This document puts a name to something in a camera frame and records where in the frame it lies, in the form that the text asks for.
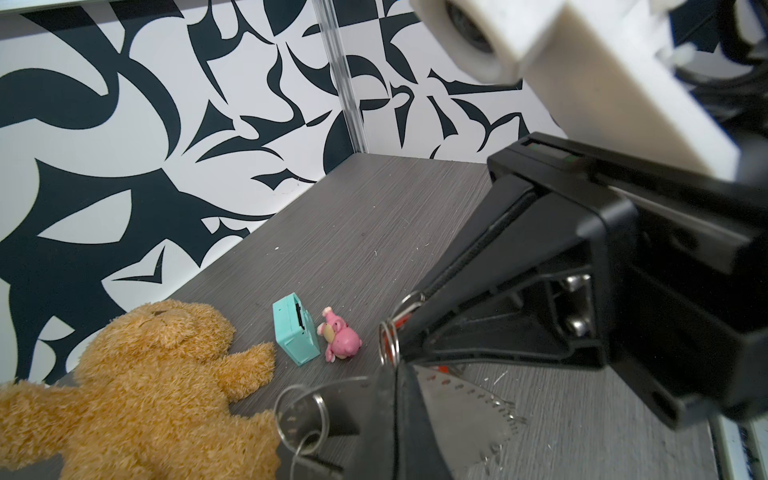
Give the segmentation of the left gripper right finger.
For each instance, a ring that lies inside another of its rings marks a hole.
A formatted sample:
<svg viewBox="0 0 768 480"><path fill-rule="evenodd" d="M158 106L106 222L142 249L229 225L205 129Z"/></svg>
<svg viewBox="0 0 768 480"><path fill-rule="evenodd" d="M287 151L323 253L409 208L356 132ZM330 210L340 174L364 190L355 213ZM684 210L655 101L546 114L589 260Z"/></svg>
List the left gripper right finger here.
<svg viewBox="0 0 768 480"><path fill-rule="evenodd" d="M401 363L396 374L395 478L451 480L440 451L413 366Z"/></svg>

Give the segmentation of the red key tag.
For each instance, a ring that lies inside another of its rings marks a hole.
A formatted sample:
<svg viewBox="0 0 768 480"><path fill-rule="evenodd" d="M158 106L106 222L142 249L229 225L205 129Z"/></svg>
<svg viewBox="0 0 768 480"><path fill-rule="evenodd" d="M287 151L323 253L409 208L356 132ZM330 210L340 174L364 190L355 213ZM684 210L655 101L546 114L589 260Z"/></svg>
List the red key tag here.
<svg viewBox="0 0 768 480"><path fill-rule="evenodd" d="M382 366L396 367L406 355L421 355L426 334L415 330L408 322L426 302L423 292L415 290L406 295L393 313L378 325L378 356Z"/></svg>

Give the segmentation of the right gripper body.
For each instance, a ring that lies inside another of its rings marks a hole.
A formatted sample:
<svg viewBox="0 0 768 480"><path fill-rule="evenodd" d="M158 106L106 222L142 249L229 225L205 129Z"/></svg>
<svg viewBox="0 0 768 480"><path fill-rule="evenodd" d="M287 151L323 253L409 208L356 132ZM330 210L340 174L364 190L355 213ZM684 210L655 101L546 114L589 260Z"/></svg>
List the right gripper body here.
<svg viewBox="0 0 768 480"><path fill-rule="evenodd" d="M726 182L540 133L491 155L488 170L634 207L612 366L663 423L766 414L765 177Z"/></svg>

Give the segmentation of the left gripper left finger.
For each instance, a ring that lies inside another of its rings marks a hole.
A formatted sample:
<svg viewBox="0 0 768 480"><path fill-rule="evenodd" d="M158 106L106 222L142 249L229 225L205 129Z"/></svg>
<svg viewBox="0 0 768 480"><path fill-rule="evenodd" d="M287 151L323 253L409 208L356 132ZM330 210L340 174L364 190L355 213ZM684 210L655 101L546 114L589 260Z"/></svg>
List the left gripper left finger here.
<svg viewBox="0 0 768 480"><path fill-rule="evenodd" d="M396 459L396 371L385 366L375 378L369 415L347 468L347 478L393 479Z"/></svg>

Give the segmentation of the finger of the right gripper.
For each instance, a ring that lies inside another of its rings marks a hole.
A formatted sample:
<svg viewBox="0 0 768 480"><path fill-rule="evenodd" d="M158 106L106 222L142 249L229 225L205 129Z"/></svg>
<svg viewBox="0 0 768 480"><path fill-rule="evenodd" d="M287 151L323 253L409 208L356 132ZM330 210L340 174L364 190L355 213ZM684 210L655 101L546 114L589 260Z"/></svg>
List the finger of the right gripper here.
<svg viewBox="0 0 768 480"><path fill-rule="evenodd" d="M407 363L495 362L600 369L611 356L637 213L580 180L498 178L415 290L426 334Z"/></svg>

